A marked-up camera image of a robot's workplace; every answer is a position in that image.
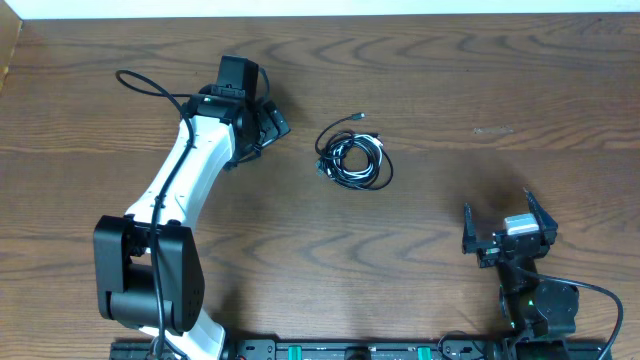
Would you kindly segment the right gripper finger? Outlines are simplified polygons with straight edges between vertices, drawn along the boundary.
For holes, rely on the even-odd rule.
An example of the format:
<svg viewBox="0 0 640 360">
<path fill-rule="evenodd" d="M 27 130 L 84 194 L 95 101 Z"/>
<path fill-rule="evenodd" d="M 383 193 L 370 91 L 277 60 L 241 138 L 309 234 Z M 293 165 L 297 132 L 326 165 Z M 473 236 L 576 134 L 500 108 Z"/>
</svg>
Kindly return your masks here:
<svg viewBox="0 0 640 360">
<path fill-rule="evenodd" d="M 553 245 L 558 233 L 558 223 L 540 205 L 531 191 L 525 189 L 524 192 L 530 213 L 536 219 L 545 242 L 548 245 Z"/>
<path fill-rule="evenodd" d="M 472 219 L 471 206 L 464 204 L 464 229 L 462 235 L 462 253 L 475 253 L 478 249 L 478 240 L 475 225 Z"/>
</svg>

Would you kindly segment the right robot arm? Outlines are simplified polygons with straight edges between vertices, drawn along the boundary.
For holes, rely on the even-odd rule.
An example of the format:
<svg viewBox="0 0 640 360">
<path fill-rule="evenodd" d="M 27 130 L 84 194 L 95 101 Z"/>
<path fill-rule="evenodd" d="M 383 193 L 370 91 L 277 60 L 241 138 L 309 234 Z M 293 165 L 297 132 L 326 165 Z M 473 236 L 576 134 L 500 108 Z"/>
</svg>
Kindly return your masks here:
<svg viewBox="0 0 640 360">
<path fill-rule="evenodd" d="M 500 280 L 499 302 L 515 334 L 493 350 L 501 359 L 533 358 L 528 341 L 554 342 L 576 331 L 579 290 L 574 285 L 544 280 L 535 261 L 555 243 L 558 223 L 525 192 L 529 211 L 504 219 L 504 228 L 482 240 L 476 232 L 470 204 L 464 205 L 462 252 L 477 256 L 481 268 L 494 267 Z"/>
</svg>

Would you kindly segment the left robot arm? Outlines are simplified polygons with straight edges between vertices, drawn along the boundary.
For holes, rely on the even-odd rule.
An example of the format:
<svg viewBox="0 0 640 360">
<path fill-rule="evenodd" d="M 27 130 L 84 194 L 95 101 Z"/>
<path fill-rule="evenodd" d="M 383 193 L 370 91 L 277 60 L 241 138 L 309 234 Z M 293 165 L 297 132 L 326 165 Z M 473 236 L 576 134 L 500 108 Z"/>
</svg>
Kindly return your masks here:
<svg viewBox="0 0 640 360">
<path fill-rule="evenodd" d="M 239 56 L 222 57 L 215 83 L 196 93 L 171 93 L 150 78 L 132 77 L 142 94 L 167 99 L 179 132 L 157 175 L 122 216 L 104 215 L 93 233 L 101 316 L 151 336 L 143 359 L 219 359 L 225 329 L 203 308 L 204 274 L 194 232 L 217 178 L 261 156 L 290 128 L 268 94 L 266 71 Z"/>
</svg>

